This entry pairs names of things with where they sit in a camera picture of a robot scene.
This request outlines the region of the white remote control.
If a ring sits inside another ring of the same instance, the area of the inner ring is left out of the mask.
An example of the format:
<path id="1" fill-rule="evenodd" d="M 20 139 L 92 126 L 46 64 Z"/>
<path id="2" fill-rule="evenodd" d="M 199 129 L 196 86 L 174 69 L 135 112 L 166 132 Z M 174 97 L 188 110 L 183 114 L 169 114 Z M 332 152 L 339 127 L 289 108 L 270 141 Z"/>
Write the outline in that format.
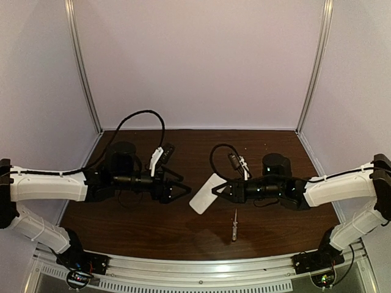
<path id="1" fill-rule="evenodd" d="M 213 173 L 190 200 L 190 207 L 198 215 L 202 215 L 217 199 L 217 195 L 212 193 L 212 189 L 224 183 L 226 180 Z"/>

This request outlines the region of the clear handle screwdriver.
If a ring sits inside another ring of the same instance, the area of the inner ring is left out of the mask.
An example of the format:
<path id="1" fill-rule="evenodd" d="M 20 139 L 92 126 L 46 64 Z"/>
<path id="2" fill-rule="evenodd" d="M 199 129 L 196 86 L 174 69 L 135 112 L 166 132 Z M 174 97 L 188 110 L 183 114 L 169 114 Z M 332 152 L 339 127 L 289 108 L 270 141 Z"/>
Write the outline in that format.
<path id="1" fill-rule="evenodd" d="M 231 241 L 232 242 L 236 242 L 237 238 L 238 238 L 237 215 L 238 215 L 238 212 L 237 212 L 237 209 L 235 209 L 235 213 L 234 213 L 234 216 L 233 216 L 233 222 L 232 222 L 232 237 L 231 237 Z"/>

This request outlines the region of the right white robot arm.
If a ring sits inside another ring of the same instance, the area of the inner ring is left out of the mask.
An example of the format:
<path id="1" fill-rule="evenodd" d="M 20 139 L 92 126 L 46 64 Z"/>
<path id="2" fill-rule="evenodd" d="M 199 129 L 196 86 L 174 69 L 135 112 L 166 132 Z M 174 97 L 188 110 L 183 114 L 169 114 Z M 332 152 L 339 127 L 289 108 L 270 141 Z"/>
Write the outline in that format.
<path id="1" fill-rule="evenodd" d="M 353 218 L 323 236 L 317 254 L 334 258 L 352 242 L 390 222 L 390 159 L 376 154 L 369 163 L 345 172 L 297 178 L 289 158 L 270 153 L 263 157 L 263 175 L 247 180 L 226 180 L 212 193 L 232 203 L 276 198 L 292 210 L 307 210 L 333 201 L 368 197 L 370 201 Z"/>

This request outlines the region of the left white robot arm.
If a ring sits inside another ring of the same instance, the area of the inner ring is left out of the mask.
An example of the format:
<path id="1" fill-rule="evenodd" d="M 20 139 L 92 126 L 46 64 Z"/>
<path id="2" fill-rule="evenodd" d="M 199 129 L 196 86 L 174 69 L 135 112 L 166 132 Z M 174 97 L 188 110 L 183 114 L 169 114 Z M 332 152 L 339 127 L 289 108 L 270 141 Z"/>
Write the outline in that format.
<path id="1" fill-rule="evenodd" d="M 191 193 L 183 177 L 164 164 L 174 146 L 167 143 L 152 154 L 143 170 L 130 142 L 117 142 L 106 150 L 96 168 L 69 172 L 27 170 L 1 159 L 1 228 L 13 229 L 32 241 L 46 245 L 57 262 L 68 269 L 90 272 L 95 267 L 84 251 L 77 234 L 48 223 L 21 205 L 26 200 L 70 200 L 95 203 L 112 198 L 118 192 L 150 194 L 152 200 L 169 204 Z"/>

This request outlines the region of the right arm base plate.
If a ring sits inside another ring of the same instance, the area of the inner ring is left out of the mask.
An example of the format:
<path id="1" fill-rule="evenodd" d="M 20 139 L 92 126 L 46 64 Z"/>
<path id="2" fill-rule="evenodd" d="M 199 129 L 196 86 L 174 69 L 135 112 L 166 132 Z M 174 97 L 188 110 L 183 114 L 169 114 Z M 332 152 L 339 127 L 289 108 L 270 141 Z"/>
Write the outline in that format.
<path id="1" fill-rule="evenodd" d="M 293 267 L 296 274 L 314 272 L 343 264 L 343 255 L 332 256 L 330 253 L 320 251 L 302 252 L 292 256 Z"/>

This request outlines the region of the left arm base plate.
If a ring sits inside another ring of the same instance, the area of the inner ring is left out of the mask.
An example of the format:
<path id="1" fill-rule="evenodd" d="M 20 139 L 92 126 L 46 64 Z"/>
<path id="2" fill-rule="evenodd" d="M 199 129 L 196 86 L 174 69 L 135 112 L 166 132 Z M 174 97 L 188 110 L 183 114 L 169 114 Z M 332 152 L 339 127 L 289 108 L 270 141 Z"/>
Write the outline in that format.
<path id="1" fill-rule="evenodd" d="M 65 251 L 56 254 L 56 262 L 70 270 L 105 275 L 109 256 L 87 251 Z"/>

